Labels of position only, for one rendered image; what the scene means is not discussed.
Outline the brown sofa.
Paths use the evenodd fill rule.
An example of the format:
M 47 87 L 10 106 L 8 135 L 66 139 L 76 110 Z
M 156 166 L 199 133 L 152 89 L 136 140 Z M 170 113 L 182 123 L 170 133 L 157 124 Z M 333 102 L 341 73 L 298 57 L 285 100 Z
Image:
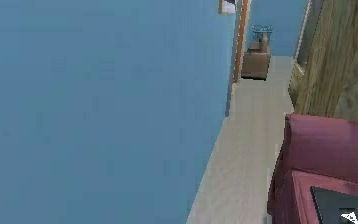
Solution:
M 270 65 L 270 48 L 267 34 L 258 41 L 252 41 L 244 53 L 241 77 L 266 80 Z

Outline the wooden cupboard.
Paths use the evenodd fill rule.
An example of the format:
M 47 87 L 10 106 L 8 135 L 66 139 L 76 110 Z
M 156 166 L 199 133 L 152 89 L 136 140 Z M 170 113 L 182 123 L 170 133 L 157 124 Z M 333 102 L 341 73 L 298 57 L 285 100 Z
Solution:
M 288 91 L 297 114 L 358 121 L 358 0 L 307 0 Z

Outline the black laptop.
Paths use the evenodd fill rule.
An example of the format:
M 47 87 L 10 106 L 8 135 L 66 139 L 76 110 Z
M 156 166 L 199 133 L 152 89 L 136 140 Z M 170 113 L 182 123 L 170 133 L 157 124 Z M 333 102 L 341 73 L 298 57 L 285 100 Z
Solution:
M 358 224 L 358 196 L 312 186 L 319 224 Z

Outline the orange wooden door frame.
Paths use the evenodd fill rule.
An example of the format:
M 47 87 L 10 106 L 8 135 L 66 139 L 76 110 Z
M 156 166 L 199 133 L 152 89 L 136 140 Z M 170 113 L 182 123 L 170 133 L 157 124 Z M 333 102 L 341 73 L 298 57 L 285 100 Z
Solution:
M 233 73 L 234 83 L 238 82 L 239 74 L 240 74 L 248 5 L 249 5 L 249 0 L 240 0 L 240 11 L 239 11 L 239 16 L 237 17 L 238 24 L 236 25 L 236 29 L 237 29 L 236 54 L 235 54 L 234 73 Z

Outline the framed wall picture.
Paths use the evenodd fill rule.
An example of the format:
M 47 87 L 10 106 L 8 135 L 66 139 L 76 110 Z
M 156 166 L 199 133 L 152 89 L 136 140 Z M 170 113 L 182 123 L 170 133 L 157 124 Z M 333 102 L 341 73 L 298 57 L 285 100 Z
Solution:
M 219 0 L 219 14 L 234 14 L 236 12 L 236 0 Z

